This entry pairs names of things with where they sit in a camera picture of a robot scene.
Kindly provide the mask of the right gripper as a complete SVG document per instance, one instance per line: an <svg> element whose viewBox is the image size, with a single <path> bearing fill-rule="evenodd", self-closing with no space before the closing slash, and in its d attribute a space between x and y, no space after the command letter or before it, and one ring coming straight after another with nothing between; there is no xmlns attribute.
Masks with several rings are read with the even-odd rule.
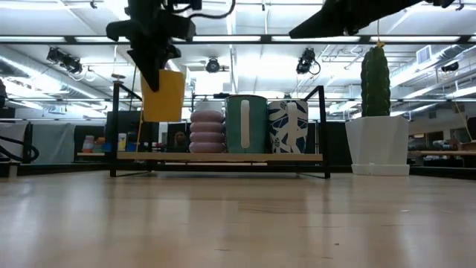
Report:
<svg viewBox="0 0 476 268"><path fill-rule="evenodd" d="M397 13L407 7L427 2L433 6L446 8L455 0L382 0L375 7L378 17ZM292 39L310 39L355 35L372 21L371 10L376 0L326 0L314 15L290 30Z"/></svg>

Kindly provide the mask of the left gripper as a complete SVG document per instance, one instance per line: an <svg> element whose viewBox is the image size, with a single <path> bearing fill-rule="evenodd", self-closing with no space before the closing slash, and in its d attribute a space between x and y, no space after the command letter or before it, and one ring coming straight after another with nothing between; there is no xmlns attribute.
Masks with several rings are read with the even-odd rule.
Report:
<svg viewBox="0 0 476 268"><path fill-rule="evenodd" d="M109 39L117 42L120 37L126 37L130 41L127 54L153 92L159 90L159 71L165 63L170 70L179 69L173 60L181 57L181 50L174 46L172 39L190 41L195 35L196 25L182 16L159 16L148 23L128 19L106 26Z"/></svg>

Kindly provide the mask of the orange mug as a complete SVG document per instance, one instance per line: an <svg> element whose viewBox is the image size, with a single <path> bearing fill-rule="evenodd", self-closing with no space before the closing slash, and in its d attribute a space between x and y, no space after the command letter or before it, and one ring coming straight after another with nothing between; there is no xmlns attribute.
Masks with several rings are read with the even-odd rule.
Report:
<svg viewBox="0 0 476 268"><path fill-rule="evenodd" d="M159 72L158 91L154 92L141 76L142 108L145 122L181 121L184 103L185 76L182 72Z"/></svg>

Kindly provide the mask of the ridged purple mug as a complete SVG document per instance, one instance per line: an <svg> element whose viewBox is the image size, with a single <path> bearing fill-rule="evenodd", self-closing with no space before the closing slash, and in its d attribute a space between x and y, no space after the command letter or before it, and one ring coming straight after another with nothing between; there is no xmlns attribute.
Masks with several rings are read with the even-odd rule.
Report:
<svg viewBox="0 0 476 268"><path fill-rule="evenodd" d="M191 153L225 152L225 116L222 103L203 100L190 116Z"/></svg>

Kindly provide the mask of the teal mug white handle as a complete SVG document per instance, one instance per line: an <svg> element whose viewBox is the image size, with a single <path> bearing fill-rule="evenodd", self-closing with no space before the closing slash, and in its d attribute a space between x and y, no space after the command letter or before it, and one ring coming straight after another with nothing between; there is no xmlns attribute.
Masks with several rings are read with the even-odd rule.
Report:
<svg viewBox="0 0 476 268"><path fill-rule="evenodd" d="M264 153L267 134L266 98L232 95L225 99L225 135L229 153Z"/></svg>

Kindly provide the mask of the white mug blue pattern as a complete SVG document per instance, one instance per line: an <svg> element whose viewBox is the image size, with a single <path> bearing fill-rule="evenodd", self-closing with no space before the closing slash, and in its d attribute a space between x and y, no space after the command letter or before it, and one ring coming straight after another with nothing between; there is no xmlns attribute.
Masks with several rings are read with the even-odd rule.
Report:
<svg viewBox="0 0 476 268"><path fill-rule="evenodd" d="M305 153L309 124L306 101L271 102L268 105L268 122L273 153Z"/></svg>

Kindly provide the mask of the green cactus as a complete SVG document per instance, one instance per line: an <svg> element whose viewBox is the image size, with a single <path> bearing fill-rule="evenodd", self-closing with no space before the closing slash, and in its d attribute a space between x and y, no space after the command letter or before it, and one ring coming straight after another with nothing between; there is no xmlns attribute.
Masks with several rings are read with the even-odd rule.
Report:
<svg viewBox="0 0 476 268"><path fill-rule="evenodd" d="M390 72L385 51L375 46L361 63L361 116L390 115Z"/></svg>

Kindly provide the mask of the person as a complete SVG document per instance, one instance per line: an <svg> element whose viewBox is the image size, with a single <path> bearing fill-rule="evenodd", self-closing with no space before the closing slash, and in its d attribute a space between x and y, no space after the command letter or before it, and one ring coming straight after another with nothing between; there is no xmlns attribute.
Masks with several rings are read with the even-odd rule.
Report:
<svg viewBox="0 0 476 268"><path fill-rule="evenodd" d="M184 132L178 131L174 135L174 142L171 149L174 153L187 153L188 152L188 142L187 136Z"/></svg>

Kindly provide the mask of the shelf with colourful containers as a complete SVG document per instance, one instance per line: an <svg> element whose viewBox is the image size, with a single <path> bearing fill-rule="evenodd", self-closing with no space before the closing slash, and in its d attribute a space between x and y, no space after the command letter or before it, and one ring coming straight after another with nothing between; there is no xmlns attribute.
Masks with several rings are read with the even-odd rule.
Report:
<svg viewBox="0 0 476 268"><path fill-rule="evenodd" d="M118 152L135 152L138 148L135 141L129 139L126 133L118 134ZM105 137L94 137L87 135L84 140L78 156L105 156L106 153L111 153L112 145L106 141Z"/></svg>

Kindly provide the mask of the black rack wooden shelf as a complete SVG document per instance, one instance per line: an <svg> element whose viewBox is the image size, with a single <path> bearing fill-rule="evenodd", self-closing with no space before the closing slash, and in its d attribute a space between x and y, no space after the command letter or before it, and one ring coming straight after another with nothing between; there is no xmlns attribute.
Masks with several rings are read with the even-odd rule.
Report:
<svg viewBox="0 0 476 268"><path fill-rule="evenodd" d="M316 86L306 97L311 99L318 95L320 119L315 124L315 154L270 154L270 153L154 153L119 152L119 91L132 93L130 89L118 81L113 83L113 110L111 119L112 148L108 157L107 168L111 177L117 177L119 170L126 170L130 176L152 171L172 172L263 172L263 173L296 173L320 179L329 179L331 168L329 163L328 120L325 111L324 87ZM135 93L138 100L142 97Z"/></svg>

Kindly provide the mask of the white plant pot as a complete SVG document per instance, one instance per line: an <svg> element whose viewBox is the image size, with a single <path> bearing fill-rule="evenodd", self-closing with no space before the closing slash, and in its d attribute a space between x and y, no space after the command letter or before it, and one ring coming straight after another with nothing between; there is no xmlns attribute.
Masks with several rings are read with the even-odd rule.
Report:
<svg viewBox="0 0 476 268"><path fill-rule="evenodd" d="M345 123L352 171L362 176L408 176L408 121L401 116Z"/></svg>

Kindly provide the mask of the grey fabric partition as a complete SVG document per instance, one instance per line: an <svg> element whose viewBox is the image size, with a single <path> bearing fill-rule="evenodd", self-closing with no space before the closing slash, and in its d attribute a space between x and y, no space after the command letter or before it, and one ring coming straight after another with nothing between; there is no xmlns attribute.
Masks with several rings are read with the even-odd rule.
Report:
<svg viewBox="0 0 476 268"><path fill-rule="evenodd" d="M71 164L74 161L73 124L34 124L32 145L39 151L35 165Z"/></svg>

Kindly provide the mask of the wooden table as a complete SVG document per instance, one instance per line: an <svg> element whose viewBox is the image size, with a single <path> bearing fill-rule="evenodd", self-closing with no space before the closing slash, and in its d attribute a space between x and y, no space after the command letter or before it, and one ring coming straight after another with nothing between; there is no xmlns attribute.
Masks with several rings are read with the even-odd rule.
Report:
<svg viewBox="0 0 476 268"><path fill-rule="evenodd" d="M435 151L435 150L415 150L409 151L408 156L411 157L423 157L423 156L474 156L476 157L476 151Z"/></svg>

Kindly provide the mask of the black aluminium rig frame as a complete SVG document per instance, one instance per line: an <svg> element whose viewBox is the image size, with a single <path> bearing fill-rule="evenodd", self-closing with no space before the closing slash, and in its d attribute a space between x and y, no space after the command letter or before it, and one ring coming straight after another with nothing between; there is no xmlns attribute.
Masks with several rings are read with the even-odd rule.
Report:
<svg viewBox="0 0 476 268"><path fill-rule="evenodd" d="M335 36L311 39L292 39L286 35L203 35L195 36L191 41L174 39L174 45L371 45L377 41L389 45L476 45L476 34L472 35L356 35ZM0 45L128 45L129 41L121 37L117 41L106 36L0 36ZM324 114L324 87L316 86L305 99L318 95L321 116L321 136L324 145L324 158L321 166L312 167L307 176L316 177L322 173L323 179L329 179L327 117Z"/></svg>

